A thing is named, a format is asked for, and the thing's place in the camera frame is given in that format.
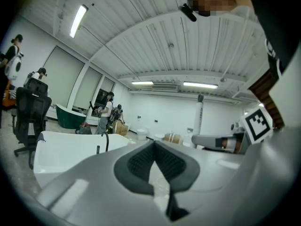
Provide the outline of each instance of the green bathtub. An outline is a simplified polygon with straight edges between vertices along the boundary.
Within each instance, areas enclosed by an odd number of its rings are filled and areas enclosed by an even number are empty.
[[[69,110],[59,104],[56,104],[56,115],[58,124],[66,129],[79,129],[86,118],[86,115]]]

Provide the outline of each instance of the white bathtub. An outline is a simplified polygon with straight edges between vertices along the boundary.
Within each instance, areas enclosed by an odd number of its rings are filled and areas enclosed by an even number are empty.
[[[74,135],[51,131],[42,132],[45,142],[40,140],[34,156],[33,172],[43,188],[48,182],[89,156],[104,153],[106,136]],[[129,140],[117,134],[109,135],[108,151],[127,146]]]

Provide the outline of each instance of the white ceiling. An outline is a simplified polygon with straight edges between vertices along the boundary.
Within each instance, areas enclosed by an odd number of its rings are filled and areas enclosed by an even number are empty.
[[[268,68],[265,36],[256,15],[241,7],[193,23],[178,11],[185,2],[31,0],[21,13],[132,90],[140,89],[132,81],[152,80],[178,84],[182,93],[202,92],[234,103],[255,100],[247,88]],[[82,4],[89,10],[72,39],[70,28]],[[183,81],[215,83],[219,88],[185,88]]]

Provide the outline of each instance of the window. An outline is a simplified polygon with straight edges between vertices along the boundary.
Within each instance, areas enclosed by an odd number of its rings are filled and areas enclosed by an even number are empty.
[[[48,85],[52,104],[67,107],[74,83],[84,64],[59,47],[55,47],[44,68],[47,77],[42,81]]]
[[[101,76],[94,69],[88,68],[76,94],[72,108],[73,111],[87,114],[90,105],[89,102],[92,100]]]
[[[110,92],[110,91],[112,91],[113,86],[114,86],[114,82],[113,81],[109,80],[108,78],[104,78],[103,83],[102,83],[102,85],[101,85],[100,88],[103,91]]]

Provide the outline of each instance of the cardboard box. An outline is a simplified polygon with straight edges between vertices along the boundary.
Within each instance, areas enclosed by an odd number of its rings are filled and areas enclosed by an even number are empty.
[[[121,135],[122,136],[125,136],[127,134],[127,129],[128,129],[128,126],[125,126],[125,125],[122,125],[121,126]]]
[[[173,138],[173,135],[171,135],[170,139],[169,139],[169,137],[170,137],[170,133],[167,133],[167,134],[165,134],[163,140],[164,141],[168,141],[169,140],[170,142],[173,142],[173,143],[176,143],[176,144],[180,144],[180,142],[181,142],[181,136],[180,135],[174,134],[174,138]]]
[[[121,134],[122,123],[120,121],[114,122],[113,128],[115,128],[115,127],[116,127],[115,133],[120,135]]]
[[[117,121],[116,123],[117,123],[117,126],[116,126],[115,133],[119,134],[119,135],[122,135],[122,136],[125,136],[127,134],[127,131],[128,131],[128,126],[123,125],[120,121]]]

